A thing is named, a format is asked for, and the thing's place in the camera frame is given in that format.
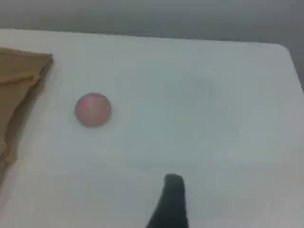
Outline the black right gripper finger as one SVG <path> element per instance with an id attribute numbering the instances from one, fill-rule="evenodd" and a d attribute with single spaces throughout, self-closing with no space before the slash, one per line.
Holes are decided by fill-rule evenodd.
<path id="1" fill-rule="evenodd" d="M 164 177 L 162 194 L 147 224 L 148 228 L 188 228 L 185 183 L 177 174 Z"/>

